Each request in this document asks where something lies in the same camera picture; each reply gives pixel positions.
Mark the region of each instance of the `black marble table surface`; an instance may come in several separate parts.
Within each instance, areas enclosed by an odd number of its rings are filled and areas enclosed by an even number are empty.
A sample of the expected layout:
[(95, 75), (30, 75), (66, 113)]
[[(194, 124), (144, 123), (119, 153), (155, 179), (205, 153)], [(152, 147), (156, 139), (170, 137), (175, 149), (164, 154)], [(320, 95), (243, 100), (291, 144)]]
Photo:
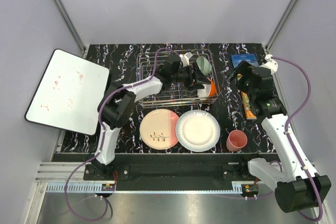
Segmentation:
[[(136, 58), (142, 52), (156, 52), (159, 48), (168, 47), (181, 49), (209, 49), (213, 54), (217, 72), (220, 95), (212, 104), (172, 106), (167, 109), (179, 116), (191, 109), (205, 110), (219, 122), (221, 133), (216, 146), (207, 153), (228, 153), (226, 139), (229, 132), (238, 129), (246, 133), (247, 145), (242, 153), (272, 153), (274, 146), (264, 129), (255, 120), (246, 120), (242, 97), (233, 83), (225, 78), (233, 69), (230, 55), (256, 53), (259, 63), (265, 52), (261, 44), (123, 44), (123, 45), (90, 45), (86, 59), (110, 69), (112, 80), (130, 83), (136, 81)], [(137, 104), (129, 119), (129, 124), (123, 127), (117, 143), (116, 153), (191, 153), (180, 143), (174, 147), (158, 151), (148, 147), (141, 141), (139, 127), (146, 114), (154, 109), (143, 109)], [(67, 131), (61, 148), (61, 153), (91, 153), (97, 149), (99, 129), (93, 136)]]

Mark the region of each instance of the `white wall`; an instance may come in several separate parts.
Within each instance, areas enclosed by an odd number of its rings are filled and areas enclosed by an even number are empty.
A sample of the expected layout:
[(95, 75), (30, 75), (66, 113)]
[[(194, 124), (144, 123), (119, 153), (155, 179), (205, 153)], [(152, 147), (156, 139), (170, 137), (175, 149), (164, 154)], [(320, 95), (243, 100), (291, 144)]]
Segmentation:
[(21, 223), (57, 135), (26, 122), (25, 111), (53, 50), (80, 51), (52, 0), (0, 0), (0, 7), (0, 222)]
[(62, 0), (83, 42), (263, 42), (290, 0)]
[[(299, 0), (271, 48), (278, 57), (301, 65), (311, 79), (312, 94), (294, 123), (299, 142), (321, 175), (332, 182), (327, 196), (330, 213), (336, 220), (336, 1)], [(304, 100), (307, 84), (301, 73), (279, 64), (279, 79), (289, 111)]]

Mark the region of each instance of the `cable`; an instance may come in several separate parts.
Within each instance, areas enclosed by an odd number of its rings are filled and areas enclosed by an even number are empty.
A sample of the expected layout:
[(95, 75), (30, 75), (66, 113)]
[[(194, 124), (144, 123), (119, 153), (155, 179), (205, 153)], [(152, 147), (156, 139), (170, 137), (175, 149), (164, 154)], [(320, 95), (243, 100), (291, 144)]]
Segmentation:
[[(280, 166), (280, 171), (282, 172), (281, 163), (279, 161), (274, 160), (274, 161), (270, 162), (269, 164), (271, 165), (273, 163), (278, 164)], [(261, 196), (255, 197), (255, 198), (252, 198), (252, 197), (246, 197), (246, 198), (239, 197), (239, 198), (237, 198), (237, 197), (231, 197), (231, 196), (227, 196), (227, 195), (219, 195), (219, 194), (215, 194), (215, 195), (220, 197), (220, 198), (225, 198), (225, 199), (243, 199), (243, 200), (252, 200), (253, 199), (253, 200), (256, 200), (257, 198), (258, 199), (265, 199), (265, 198), (271, 196), (272, 194), (273, 194), (273, 191), (269, 192), (268, 194), (261, 195)]]
[(114, 194), (114, 192), (115, 192), (115, 188), (117, 187), (117, 178), (118, 178), (118, 172), (117, 171), (115, 171), (116, 172), (116, 174), (114, 174), (114, 172), (113, 172), (113, 176), (114, 176), (114, 185), (112, 186), (112, 188), (104, 188), (104, 191), (113, 191), (112, 193), (111, 193), (111, 195), (112, 194)]
[[(97, 195), (91, 195), (91, 196), (88, 196), (88, 197), (82, 199), (82, 200), (79, 201), (77, 204), (75, 204), (72, 208), (75, 208), (75, 207), (79, 206), (79, 205), (82, 204), (84, 201), (86, 201), (86, 200), (88, 200), (88, 199), (91, 199), (91, 198), (97, 198)], [(112, 215), (113, 215), (113, 208), (112, 208), (112, 205), (111, 205), (111, 203), (110, 203), (109, 201), (107, 201), (107, 203), (108, 203), (108, 206), (109, 206), (110, 209), (111, 209), (111, 217), (110, 217), (110, 218), (112, 218)], [(57, 214), (57, 213), (55, 213), (56, 211), (55, 211), (53, 208), (52, 208), (52, 210), (53, 210), (54, 214), (56, 214), (56, 215), (58, 215), (58, 216), (63, 216), (63, 215), (65, 215), (65, 214), (67, 214), (68, 212), (70, 212), (70, 210), (67, 210), (67, 211), (62, 212), (62, 213), (60, 213), (60, 214)]]
[(72, 207), (70, 206), (70, 202), (69, 202), (69, 198), (68, 198), (68, 193), (67, 193), (69, 181), (70, 181), (71, 177), (75, 174), (75, 172), (76, 172), (80, 167), (82, 167), (83, 165), (85, 165), (85, 164), (91, 162), (92, 160), (94, 160), (95, 158), (97, 158), (97, 157), (100, 155), (101, 151), (102, 151), (102, 148), (103, 148), (103, 145), (104, 145), (104, 141), (105, 141), (105, 134), (106, 134), (106, 127), (105, 127), (105, 125), (103, 124), (103, 120), (102, 120), (102, 112), (103, 112), (103, 109), (104, 109), (105, 105), (106, 105), (107, 103), (109, 103), (109, 101), (112, 99), (112, 97), (113, 97), (116, 93), (119, 93), (120, 91), (125, 90), (125, 89), (129, 89), (129, 88), (133, 88), (133, 87), (139, 86), (139, 85), (141, 85), (141, 84), (144, 84), (144, 83), (146, 83), (146, 82), (152, 80), (153, 77), (154, 77), (154, 75), (155, 75), (156, 63), (157, 63), (157, 58), (158, 58), (157, 56), (159, 55), (159, 52), (164, 51), (164, 50), (165, 50), (165, 51), (173, 52), (173, 53), (177, 54), (178, 56), (180, 56), (177, 52), (175, 52), (175, 51), (172, 50), (172, 49), (169, 49), (169, 48), (160, 48), (160, 49), (157, 50), (156, 53), (155, 53), (155, 57), (154, 57), (154, 70), (153, 70), (151, 76), (150, 76), (148, 79), (145, 79), (145, 80), (143, 80), (143, 81), (141, 81), (141, 82), (138, 82), (138, 83), (136, 83), (136, 84), (134, 84), (134, 85), (132, 85), (132, 86), (131, 86), (131, 85), (130, 85), (130, 86), (122, 86), (121, 88), (119, 88), (119, 89), (113, 91), (111, 94), (109, 94), (109, 95), (106, 97), (106, 99), (103, 101), (103, 103), (102, 103), (102, 105), (101, 105), (101, 107), (100, 107), (100, 109), (99, 109), (98, 121), (99, 121), (100, 126), (101, 126), (102, 129), (103, 129), (103, 130), (102, 130), (103, 134), (102, 134), (101, 144), (100, 144), (100, 146), (99, 146), (99, 150), (98, 150), (98, 152), (97, 152), (97, 154), (96, 154), (95, 156), (93, 156), (92, 158), (89, 158), (88, 160), (84, 161), (83, 163), (81, 163), (78, 167), (76, 167), (76, 168), (71, 172), (70, 176), (68, 177), (68, 179), (67, 179), (67, 181), (66, 181), (66, 183), (65, 183), (65, 187), (64, 187), (65, 201), (66, 201), (66, 203), (67, 203), (67, 206), (68, 206), (70, 212), (71, 212), (73, 215), (75, 215), (76, 217), (78, 217), (79, 219), (81, 219), (81, 220), (92, 221), (92, 222), (93, 222), (93, 221), (98, 221), (98, 220), (102, 219), (102, 218), (105, 216), (105, 214), (106, 214), (106, 212), (107, 212), (107, 209), (108, 209), (108, 200), (106, 200), (105, 198), (103, 198), (103, 199), (105, 200), (105, 203), (106, 203), (106, 209), (105, 209), (104, 213), (102, 214), (102, 216), (100, 216), (99, 218), (96, 218), (96, 219), (88, 219), (88, 218), (82, 217), (82, 216), (80, 216), (79, 214), (77, 214), (77, 213), (72, 209)]
[[(305, 167), (305, 162), (301, 158), (301, 156), (298, 152), (298, 149), (296, 149), (296, 147), (294, 145), (294, 142), (293, 142), (293, 139), (291, 138), (290, 133), (288, 132), (288, 126), (289, 126), (290, 121), (293, 119), (293, 117), (296, 116), (302, 110), (302, 108), (307, 104), (307, 102), (310, 98), (310, 94), (311, 94), (311, 83), (310, 83), (309, 77), (308, 77), (307, 73), (304, 71), (304, 69), (302, 67), (300, 67), (298, 64), (296, 64), (295, 62), (287, 60), (287, 59), (279, 58), (279, 57), (272, 57), (272, 58), (274, 60), (284, 61), (286, 63), (289, 63), (289, 64), (297, 67), (303, 73), (303, 75), (305, 76), (305, 79), (306, 79), (307, 84), (308, 84), (308, 92), (307, 92), (307, 96), (306, 96), (304, 102), (302, 103), (302, 105), (297, 110), (294, 111), (294, 113), (288, 118), (288, 120), (285, 123), (285, 132), (286, 132), (288, 141), (289, 141), (290, 145), (292, 146), (292, 149), (295, 152), (295, 155), (298, 158), (301, 166)], [(314, 218), (310, 218), (310, 217), (306, 216), (301, 211), (299, 211), (299, 214), (307, 220), (318, 222), (322, 219), (322, 216), (323, 216), (322, 200), (321, 200), (319, 191), (318, 191), (318, 189), (315, 185), (315, 182), (314, 182), (313, 178), (311, 177), (309, 171), (307, 169), (305, 169), (304, 171), (306, 172), (306, 174), (309, 178), (309, 181), (311, 182), (311, 185), (313, 187), (313, 190), (314, 190), (314, 193), (315, 193), (315, 196), (316, 196), (316, 200), (317, 200), (317, 203), (318, 203), (318, 206), (319, 206), (319, 215), (314, 219)]]

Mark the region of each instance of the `pink plate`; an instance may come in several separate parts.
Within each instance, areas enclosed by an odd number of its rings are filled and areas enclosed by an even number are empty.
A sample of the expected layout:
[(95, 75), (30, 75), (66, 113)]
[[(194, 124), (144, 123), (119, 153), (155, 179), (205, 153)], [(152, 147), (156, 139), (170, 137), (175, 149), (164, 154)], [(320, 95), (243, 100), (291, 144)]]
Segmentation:
[(165, 150), (177, 144), (175, 133), (178, 115), (170, 110), (154, 110), (148, 113), (140, 124), (142, 141), (156, 150)]

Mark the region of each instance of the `metal floor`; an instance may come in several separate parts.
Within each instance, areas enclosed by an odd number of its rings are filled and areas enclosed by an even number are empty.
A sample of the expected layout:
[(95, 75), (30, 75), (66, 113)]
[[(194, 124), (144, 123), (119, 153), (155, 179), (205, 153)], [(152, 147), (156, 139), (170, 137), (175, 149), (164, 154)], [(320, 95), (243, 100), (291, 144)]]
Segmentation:
[[(97, 218), (103, 213), (105, 205), (98, 199), (89, 199), (77, 206), (86, 194), (69, 194), (70, 203), (75, 211), (87, 218)], [(113, 217), (107, 215), (95, 223), (137, 223), (137, 224), (231, 224), (231, 223), (312, 223), (298, 213), (283, 213), (278, 207), (274, 195), (267, 199), (241, 200), (225, 199), (216, 195), (193, 194), (115, 194), (108, 198), (113, 207)], [(67, 211), (62, 193), (47, 193), (40, 211), (39, 224), (87, 223)], [(305, 212), (313, 217), (312, 209)]]

